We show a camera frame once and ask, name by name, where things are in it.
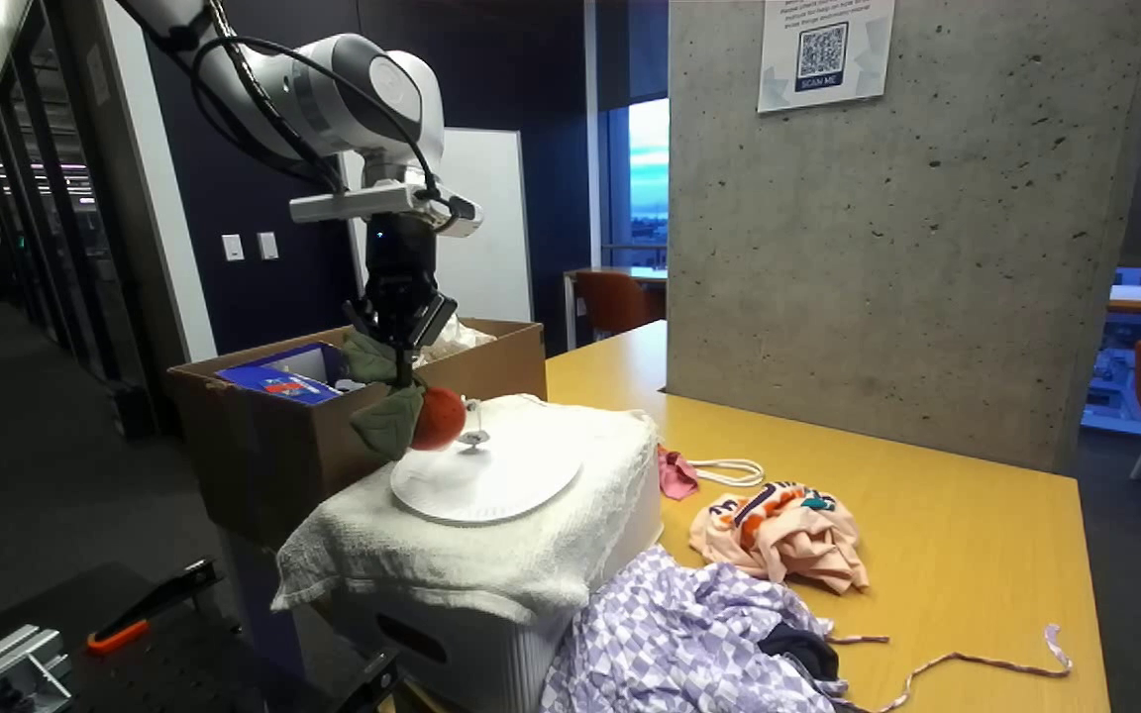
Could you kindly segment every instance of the purple patterned fabric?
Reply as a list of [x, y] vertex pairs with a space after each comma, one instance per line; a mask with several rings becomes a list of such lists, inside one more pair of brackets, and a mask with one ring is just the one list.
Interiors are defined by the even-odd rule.
[[810, 680], [788, 657], [755, 648], [775, 623], [832, 631], [775, 583], [726, 563], [684, 570], [648, 546], [575, 616], [544, 709], [832, 713], [840, 680]]

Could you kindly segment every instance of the concrete pillar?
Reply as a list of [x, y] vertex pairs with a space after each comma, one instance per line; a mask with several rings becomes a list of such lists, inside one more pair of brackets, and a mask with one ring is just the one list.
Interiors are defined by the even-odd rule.
[[1141, 155], [1141, 0], [901, 0], [889, 93], [755, 116], [675, 0], [668, 389], [1066, 470]]

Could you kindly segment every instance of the window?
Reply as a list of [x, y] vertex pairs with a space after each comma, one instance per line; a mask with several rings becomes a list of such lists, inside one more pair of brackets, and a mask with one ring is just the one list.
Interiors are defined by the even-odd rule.
[[615, 181], [609, 212], [619, 212], [608, 235], [608, 265], [664, 265], [664, 227], [668, 227], [668, 103], [631, 103], [615, 109]]
[[[1141, 286], [1137, 265], [1123, 265], [1112, 286]], [[1084, 393], [1084, 426], [1141, 434], [1141, 406], [1132, 393], [1132, 347], [1141, 340], [1141, 314], [1109, 314], [1103, 347]]]

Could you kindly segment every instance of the white paper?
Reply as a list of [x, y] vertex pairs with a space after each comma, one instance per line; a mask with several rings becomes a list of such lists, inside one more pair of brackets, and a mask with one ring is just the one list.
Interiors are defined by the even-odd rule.
[[890, 15], [894, 0], [763, 0], [755, 109], [882, 93]]

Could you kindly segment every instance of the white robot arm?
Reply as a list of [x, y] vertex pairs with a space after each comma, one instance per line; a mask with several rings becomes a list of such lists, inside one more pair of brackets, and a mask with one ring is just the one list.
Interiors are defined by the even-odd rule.
[[[295, 220], [369, 220], [369, 281], [351, 319], [395, 347], [407, 384], [411, 352], [457, 314], [436, 290], [436, 235], [462, 237], [478, 227], [475, 206], [438, 181], [442, 103], [432, 66], [366, 34], [304, 47], [251, 41], [226, 23], [217, 0], [123, 0], [123, 8], [190, 71], [229, 137], [265, 163], [304, 163], [333, 181], [333, 192], [295, 198]], [[329, 163], [346, 149], [366, 158], [362, 184], [341, 184]]]
[[366, 34], [275, 47], [236, 34], [206, 0], [123, 0], [123, 8], [275, 155], [355, 149], [366, 181], [295, 198], [295, 220], [420, 212], [436, 235], [472, 235], [475, 206], [442, 192], [442, 99], [436, 71]]

